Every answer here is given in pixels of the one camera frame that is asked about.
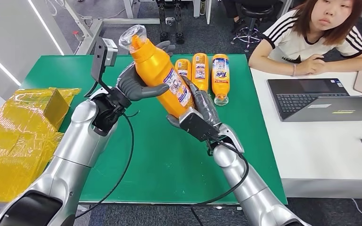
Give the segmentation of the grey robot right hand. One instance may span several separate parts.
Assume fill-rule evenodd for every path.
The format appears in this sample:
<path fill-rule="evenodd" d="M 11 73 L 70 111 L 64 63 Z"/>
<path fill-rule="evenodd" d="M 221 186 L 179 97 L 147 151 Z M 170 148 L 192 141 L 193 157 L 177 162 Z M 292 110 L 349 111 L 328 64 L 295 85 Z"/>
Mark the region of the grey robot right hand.
<path fill-rule="evenodd" d="M 181 117 L 175 117 L 170 114 L 167 115 L 166 119 L 168 122 L 171 125 L 182 129 L 194 126 L 204 128 L 205 130 L 213 128 L 215 131 L 219 131 L 221 120 L 209 94 L 206 91 L 199 89 L 187 77 L 182 76 L 182 78 L 191 91 L 195 107 L 190 107 L 187 110 L 187 113 Z"/>

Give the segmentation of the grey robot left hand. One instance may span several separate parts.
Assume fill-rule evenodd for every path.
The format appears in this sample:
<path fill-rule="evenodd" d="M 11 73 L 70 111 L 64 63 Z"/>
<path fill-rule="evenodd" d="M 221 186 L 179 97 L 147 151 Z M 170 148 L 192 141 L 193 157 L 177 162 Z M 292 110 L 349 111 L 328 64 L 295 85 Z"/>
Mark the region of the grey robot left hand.
<path fill-rule="evenodd" d="M 118 76 L 116 87 L 131 101 L 157 97 L 165 93 L 169 86 L 165 83 L 148 86 L 136 71 L 135 62 L 130 63 Z"/>

